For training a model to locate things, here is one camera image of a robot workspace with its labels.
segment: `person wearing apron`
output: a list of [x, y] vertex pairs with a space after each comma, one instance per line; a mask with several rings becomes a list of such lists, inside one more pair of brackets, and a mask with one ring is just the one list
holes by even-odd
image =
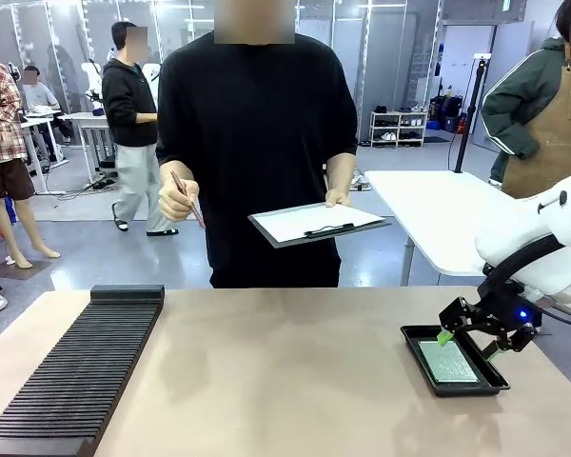
[[550, 38], [484, 98], [482, 116], [502, 152], [491, 181], [528, 198], [571, 176], [571, 0], [557, 13]]

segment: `gray pants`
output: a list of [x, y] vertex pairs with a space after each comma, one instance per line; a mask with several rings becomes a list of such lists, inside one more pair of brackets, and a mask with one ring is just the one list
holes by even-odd
[[116, 170], [121, 187], [114, 212], [119, 219], [131, 222], [145, 194], [148, 197], [147, 231], [165, 231], [172, 225], [159, 210], [161, 173], [155, 150], [156, 145], [143, 148], [116, 145]]

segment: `beige tabletop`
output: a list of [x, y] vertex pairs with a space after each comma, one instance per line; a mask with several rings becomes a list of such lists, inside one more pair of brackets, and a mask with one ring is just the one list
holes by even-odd
[[[571, 457], [571, 384], [531, 345], [497, 397], [433, 397], [402, 325], [473, 288], [192, 290], [165, 308], [98, 457]], [[89, 300], [50, 292], [0, 335], [0, 413]]]

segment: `plastic tray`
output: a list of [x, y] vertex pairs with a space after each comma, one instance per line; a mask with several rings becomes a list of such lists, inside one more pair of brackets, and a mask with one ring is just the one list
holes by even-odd
[[425, 381], [438, 397], [485, 397], [497, 395], [502, 390], [509, 390], [510, 386], [493, 364], [482, 357], [480, 348], [464, 332], [457, 333], [453, 341], [457, 343], [465, 359], [472, 367], [479, 382], [477, 383], [440, 383], [434, 378], [429, 365], [425, 361], [419, 348], [421, 341], [435, 341], [442, 331], [440, 326], [404, 326], [401, 328], [412, 355], [419, 364]]

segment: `white paper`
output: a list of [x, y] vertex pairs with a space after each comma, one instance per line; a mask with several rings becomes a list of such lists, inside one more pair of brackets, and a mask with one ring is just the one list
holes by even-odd
[[308, 231], [328, 231], [345, 224], [362, 227], [384, 219], [342, 205], [333, 208], [325, 205], [300, 207], [275, 215], [256, 215], [254, 218], [278, 243], [305, 238]]

